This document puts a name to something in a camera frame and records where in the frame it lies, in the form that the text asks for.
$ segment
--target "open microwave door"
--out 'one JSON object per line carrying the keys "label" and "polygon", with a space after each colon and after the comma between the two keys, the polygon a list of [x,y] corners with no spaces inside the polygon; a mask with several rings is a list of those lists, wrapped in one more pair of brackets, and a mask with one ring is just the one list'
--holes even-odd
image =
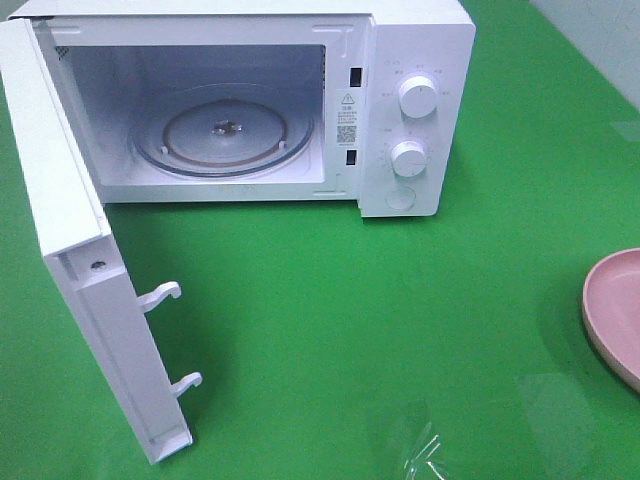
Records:
{"label": "open microwave door", "polygon": [[144,313],[175,282],[137,296],[43,56],[32,21],[0,24],[0,70],[40,248],[150,462],[192,443]]}

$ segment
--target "pink plate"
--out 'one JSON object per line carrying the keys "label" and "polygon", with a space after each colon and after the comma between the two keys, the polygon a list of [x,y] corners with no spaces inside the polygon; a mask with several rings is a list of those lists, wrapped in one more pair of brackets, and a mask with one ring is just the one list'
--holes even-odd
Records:
{"label": "pink plate", "polygon": [[582,313],[600,354],[640,392],[640,248],[609,255],[591,269]]}

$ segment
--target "white microwave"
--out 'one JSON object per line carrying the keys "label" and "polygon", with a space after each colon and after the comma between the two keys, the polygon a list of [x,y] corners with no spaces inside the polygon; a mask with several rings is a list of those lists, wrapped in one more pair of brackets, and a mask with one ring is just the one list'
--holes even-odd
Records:
{"label": "white microwave", "polygon": [[456,0],[31,0],[0,69],[45,262],[147,458],[192,443],[102,205],[436,212],[475,26]]}

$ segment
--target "green table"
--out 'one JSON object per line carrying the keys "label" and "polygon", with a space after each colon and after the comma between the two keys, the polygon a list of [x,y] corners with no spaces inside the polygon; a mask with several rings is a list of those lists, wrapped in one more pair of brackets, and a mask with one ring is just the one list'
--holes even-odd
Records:
{"label": "green table", "polygon": [[153,467],[40,259],[0,106],[1,478],[401,479],[436,434],[460,480],[638,477],[639,397],[580,317],[588,269],[640,244],[640,143],[611,126],[637,111],[526,2],[464,3],[437,216],[108,207],[138,291],[183,287],[149,315],[170,376],[204,376],[196,443]]}

